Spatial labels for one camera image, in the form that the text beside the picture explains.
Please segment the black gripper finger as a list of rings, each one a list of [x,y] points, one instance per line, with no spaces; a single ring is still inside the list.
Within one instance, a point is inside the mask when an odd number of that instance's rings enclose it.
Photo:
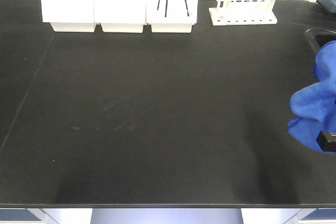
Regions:
[[[316,141],[324,152],[336,151],[335,132],[320,131]]]

